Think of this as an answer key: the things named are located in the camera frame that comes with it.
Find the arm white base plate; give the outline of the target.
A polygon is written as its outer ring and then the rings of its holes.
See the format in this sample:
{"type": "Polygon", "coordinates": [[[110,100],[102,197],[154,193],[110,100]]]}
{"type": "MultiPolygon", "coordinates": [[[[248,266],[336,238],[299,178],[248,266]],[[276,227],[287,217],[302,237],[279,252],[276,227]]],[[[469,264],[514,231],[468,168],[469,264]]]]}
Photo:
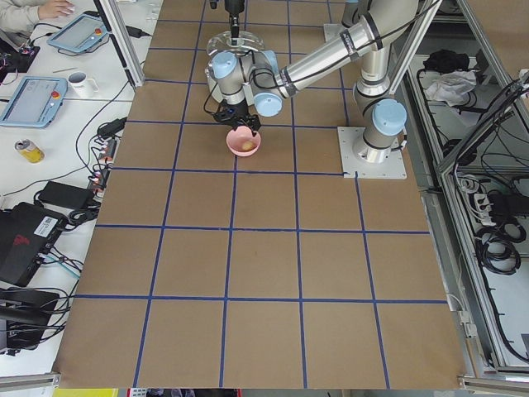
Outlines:
{"type": "Polygon", "coordinates": [[[353,179],[406,179],[398,137],[391,146],[375,149],[364,140],[364,127],[338,127],[342,174],[353,179]]]}
{"type": "Polygon", "coordinates": [[[349,28],[341,24],[325,24],[323,26],[326,46],[329,48],[338,45],[349,46],[352,43],[349,28]]]}

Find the person's beige sleeve forearm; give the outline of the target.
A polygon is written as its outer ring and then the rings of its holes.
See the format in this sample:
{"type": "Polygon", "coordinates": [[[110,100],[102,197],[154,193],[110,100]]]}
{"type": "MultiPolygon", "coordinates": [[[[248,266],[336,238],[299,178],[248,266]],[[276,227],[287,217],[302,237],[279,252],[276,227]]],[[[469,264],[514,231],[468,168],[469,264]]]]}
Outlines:
{"type": "Polygon", "coordinates": [[[1,31],[12,41],[27,37],[40,21],[39,7],[45,1],[1,0],[1,31]]]}

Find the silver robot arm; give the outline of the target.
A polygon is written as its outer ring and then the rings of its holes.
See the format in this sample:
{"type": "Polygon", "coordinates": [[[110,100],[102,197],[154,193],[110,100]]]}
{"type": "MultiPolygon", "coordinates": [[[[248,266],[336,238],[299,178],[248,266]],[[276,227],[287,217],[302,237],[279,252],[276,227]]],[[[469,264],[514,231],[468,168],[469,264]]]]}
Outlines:
{"type": "Polygon", "coordinates": [[[211,55],[207,73],[221,95],[213,119],[233,130],[257,132],[261,117],[274,117],[283,102],[319,79],[359,60],[355,101],[367,126],[352,149],[360,160],[379,164],[407,121],[404,106],[388,97],[388,58],[392,43],[418,18],[416,1],[348,1],[343,30],[300,60],[279,68],[271,50],[243,45],[242,1],[227,1],[230,29],[224,34],[229,49],[211,55]]]}

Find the person's hand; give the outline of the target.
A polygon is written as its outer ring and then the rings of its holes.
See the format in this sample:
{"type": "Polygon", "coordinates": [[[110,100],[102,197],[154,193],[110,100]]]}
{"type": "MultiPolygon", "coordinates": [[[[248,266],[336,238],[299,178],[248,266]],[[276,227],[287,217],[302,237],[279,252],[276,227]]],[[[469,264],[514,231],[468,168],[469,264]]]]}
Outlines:
{"type": "Polygon", "coordinates": [[[38,17],[40,20],[55,19],[67,17],[74,11],[75,5],[68,0],[48,0],[38,7],[38,17]]]}

